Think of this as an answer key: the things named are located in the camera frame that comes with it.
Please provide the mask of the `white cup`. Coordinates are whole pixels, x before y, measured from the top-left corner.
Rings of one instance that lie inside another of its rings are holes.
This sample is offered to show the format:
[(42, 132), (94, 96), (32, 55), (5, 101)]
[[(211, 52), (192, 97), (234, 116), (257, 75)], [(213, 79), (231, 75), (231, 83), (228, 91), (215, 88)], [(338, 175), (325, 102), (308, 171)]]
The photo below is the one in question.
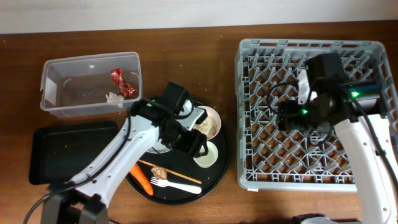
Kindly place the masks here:
[(211, 167), (218, 158), (218, 148), (210, 141), (206, 142), (208, 153), (205, 156), (194, 158), (195, 163), (201, 168)]

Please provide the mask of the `pink bowl with scraps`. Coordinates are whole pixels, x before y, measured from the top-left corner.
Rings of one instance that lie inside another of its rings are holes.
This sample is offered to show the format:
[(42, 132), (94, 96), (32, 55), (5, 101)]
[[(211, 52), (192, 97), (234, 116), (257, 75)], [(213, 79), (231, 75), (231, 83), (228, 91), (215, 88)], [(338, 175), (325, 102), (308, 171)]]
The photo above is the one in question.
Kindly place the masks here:
[(195, 124), (193, 129), (206, 135), (207, 140), (213, 139), (221, 129), (221, 118), (214, 108), (199, 106), (206, 111), (207, 117), (201, 124)]

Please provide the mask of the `red snack wrapper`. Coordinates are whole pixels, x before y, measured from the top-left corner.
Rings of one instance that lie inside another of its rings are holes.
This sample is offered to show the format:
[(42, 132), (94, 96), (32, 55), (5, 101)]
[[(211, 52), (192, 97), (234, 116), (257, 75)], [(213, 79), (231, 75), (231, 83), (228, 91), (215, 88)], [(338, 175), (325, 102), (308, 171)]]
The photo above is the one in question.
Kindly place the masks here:
[(118, 87), (118, 89), (123, 97), (131, 98), (135, 95), (136, 89), (133, 88), (130, 84), (128, 84), (128, 82), (123, 80), (123, 73), (120, 68), (110, 71), (110, 76), (111, 76), (112, 81)]

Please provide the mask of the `white tissue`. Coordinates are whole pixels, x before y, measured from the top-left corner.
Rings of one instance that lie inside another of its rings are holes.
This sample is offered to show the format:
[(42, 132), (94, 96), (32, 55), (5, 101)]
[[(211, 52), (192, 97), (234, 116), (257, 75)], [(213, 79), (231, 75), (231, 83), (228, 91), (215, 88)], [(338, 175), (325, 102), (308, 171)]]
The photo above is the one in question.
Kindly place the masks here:
[(109, 92), (105, 95), (106, 101), (111, 103), (114, 106), (118, 106), (119, 108), (123, 109), (123, 101), (124, 97), (122, 95), (117, 95), (115, 93)]

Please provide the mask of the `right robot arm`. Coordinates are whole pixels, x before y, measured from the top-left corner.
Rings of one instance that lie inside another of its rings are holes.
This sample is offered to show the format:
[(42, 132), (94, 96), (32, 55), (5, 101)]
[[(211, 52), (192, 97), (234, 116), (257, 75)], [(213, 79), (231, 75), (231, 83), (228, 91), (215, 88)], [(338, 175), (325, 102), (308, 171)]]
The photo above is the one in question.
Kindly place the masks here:
[(304, 63), (296, 100), (279, 103), (281, 131), (310, 133), (329, 128), (346, 151), (364, 223), (397, 223), (397, 161), (382, 87), (351, 81), (339, 54), (321, 54)]

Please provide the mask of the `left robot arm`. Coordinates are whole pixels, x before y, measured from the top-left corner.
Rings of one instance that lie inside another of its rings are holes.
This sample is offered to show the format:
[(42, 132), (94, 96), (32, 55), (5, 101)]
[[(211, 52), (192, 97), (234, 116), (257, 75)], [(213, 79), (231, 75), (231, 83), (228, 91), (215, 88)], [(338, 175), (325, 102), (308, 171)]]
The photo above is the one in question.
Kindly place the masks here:
[(110, 223), (112, 197), (134, 164), (157, 142), (190, 157), (208, 154), (206, 136), (194, 129), (207, 112), (189, 92), (168, 83), (162, 96), (132, 104), (114, 139), (65, 184), (50, 185), (33, 208), (43, 206), (41, 223)]

